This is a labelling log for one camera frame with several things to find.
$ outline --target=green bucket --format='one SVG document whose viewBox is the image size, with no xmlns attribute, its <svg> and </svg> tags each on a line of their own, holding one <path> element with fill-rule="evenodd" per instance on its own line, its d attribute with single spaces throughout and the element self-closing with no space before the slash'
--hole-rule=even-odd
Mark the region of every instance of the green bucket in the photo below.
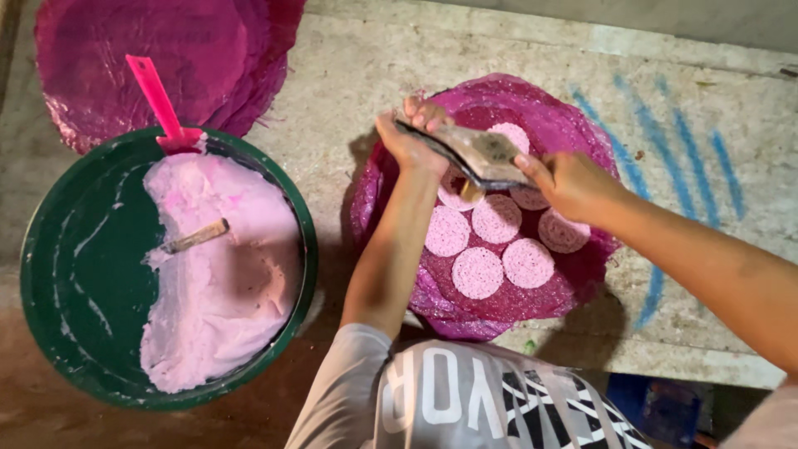
<svg viewBox="0 0 798 449">
<path fill-rule="evenodd" d="M 70 167 L 39 205 L 22 248 L 20 283 L 25 317 L 39 348 L 67 380 L 107 403 L 178 410 L 228 393 L 279 356 L 310 306 L 318 246 L 302 195 L 254 146 L 213 129 L 203 131 L 209 153 L 261 173 L 292 205 L 303 239 L 297 249 L 303 265 L 298 298 L 272 344 L 246 364 L 191 390 L 158 391 L 139 360 L 142 327 L 158 298 L 157 274 L 141 261 L 162 243 L 165 229 L 142 180 L 164 157 L 155 140 L 163 131 L 142 129 L 105 142 Z M 115 209 L 118 203 L 123 205 Z"/>
</svg>

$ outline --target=concrete surface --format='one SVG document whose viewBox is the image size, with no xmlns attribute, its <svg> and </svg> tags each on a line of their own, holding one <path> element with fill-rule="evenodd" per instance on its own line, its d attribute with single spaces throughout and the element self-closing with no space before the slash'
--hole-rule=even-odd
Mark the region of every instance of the concrete surface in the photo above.
<svg viewBox="0 0 798 449">
<path fill-rule="evenodd" d="M 798 52 L 798 3 L 793 0 L 433 1 Z"/>
<path fill-rule="evenodd" d="M 304 333 L 260 377 L 214 403 L 171 414 L 114 409 L 54 372 L 19 309 L 17 258 L 27 221 L 77 159 L 58 142 L 41 100 L 35 8 L 35 0 L 22 4 L 0 115 L 2 447 L 280 447 L 337 327 L 354 266 L 342 226 L 346 195 L 374 142 L 373 117 L 417 89 L 436 92 L 500 71 L 564 101 L 574 102 L 578 91 L 634 156 L 653 201 L 681 212 L 686 194 L 696 218 L 707 221 L 705 178 L 721 230 L 798 260 L 798 83 L 778 73 L 798 56 L 436 3 L 311 0 L 289 53 L 293 71 L 267 113 L 270 128 L 255 125 L 246 137 L 286 170 L 314 217 L 321 269 Z M 657 87 L 662 79 L 668 96 Z M 641 120 L 640 105 L 658 125 Z M 694 137 L 692 157 L 674 128 L 673 107 Z M 742 214 L 709 143 L 714 130 L 741 185 Z M 682 197 L 674 173 L 684 180 Z M 541 358 L 578 368 L 754 387 L 779 382 L 779 370 L 672 280 L 663 280 L 662 300 L 646 315 L 652 284 L 650 264 L 622 249 L 609 265 L 605 294 L 565 318 L 522 323 L 496 343 L 523 350 L 533 340 Z"/>
</svg>

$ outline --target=forearm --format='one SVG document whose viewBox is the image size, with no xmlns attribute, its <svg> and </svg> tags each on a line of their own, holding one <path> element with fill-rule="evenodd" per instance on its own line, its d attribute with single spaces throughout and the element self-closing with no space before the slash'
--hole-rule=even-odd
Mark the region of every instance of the forearm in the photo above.
<svg viewBox="0 0 798 449">
<path fill-rule="evenodd" d="M 798 266 L 630 196 L 600 227 L 695 295 L 765 359 L 798 372 Z"/>
<path fill-rule="evenodd" d="M 404 170 L 354 269 L 341 326 L 368 324 L 391 339 L 401 327 L 437 197 L 439 180 Z"/>
</svg>

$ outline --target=scoop handle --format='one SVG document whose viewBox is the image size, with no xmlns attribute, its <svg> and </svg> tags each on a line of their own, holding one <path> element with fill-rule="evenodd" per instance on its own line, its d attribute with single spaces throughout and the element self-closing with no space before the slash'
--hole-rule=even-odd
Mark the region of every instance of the scoop handle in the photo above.
<svg viewBox="0 0 798 449">
<path fill-rule="evenodd" d="M 126 54 L 124 58 L 128 61 L 133 75 L 136 76 L 136 81 L 139 82 L 139 87 L 155 112 L 158 122 L 164 128 L 166 137 L 170 139 L 179 138 L 181 136 L 180 122 L 177 121 L 175 110 L 172 108 L 169 97 L 166 96 L 166 90 L 160 82 L 160 77 L 158 77 L 158 72 L 156 72 L 155 66 L 152 64 L 152 59 L 129 54 Z"/>
</svg>

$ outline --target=round rice cracker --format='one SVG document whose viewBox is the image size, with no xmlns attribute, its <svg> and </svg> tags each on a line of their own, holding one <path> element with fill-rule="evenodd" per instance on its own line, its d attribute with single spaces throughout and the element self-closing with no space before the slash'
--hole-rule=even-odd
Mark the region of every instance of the round rice cracker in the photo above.
<svg viewBox="0 0 798 449">
<path fill-rule="evenodd" d="M 552 208 L 540 217 L 538 234 L 551 251 L 569 254 L 579 251 L 591 239 L 591 227 L 569 221 Z"/>
<path fill-rule="evenodd" d="M 506 121 L 491 126 L 488 132 L 504 134 L 521 153 L 529 154 L 529 136 L 520 126 Z"/>
<path fill-rule="evenodd" d="M 474 232 L 488 243 L 512 240 L 521 228 L 521 209 L 505 195 L 488 195 L 471 213 Z"/>
<path fill-rule="evenodd" d="M 485 193 L 479 192 L 473 201 L 466 201 L 460 196 L 460 191 L 465 185 L 465 175 L 458 169 L 450 166 L 440 179 L 438 198 L 448 207 L 465 212 L 474 209 L 484 198 Z"/>
<path fill-rule="evenodd" d="M 504 282 L 501 260 L 486 248 L 466 249 L 454 260 L 452 282 L 467 298 L 483 300 Z"/>
<path fill-rule="evenodd" d="M 541 210 L 551 206 L 537 187 L 512 187 L 510 198 L 518 207 L 526 210 Z"/>
<path fill-rule="evenodd" d="M 454 256 L 468 246 L 471 225 L 462 213 L 446 206 L 433 209 L 424 246 L 440 257 Z"/>
<path fill-rule="evenodd" d="M 535 239 L 518 239 L 501 257 L 504 274 L 521 288 L 538 288 L 554 276 L 554 259 Z"/>
</svg>

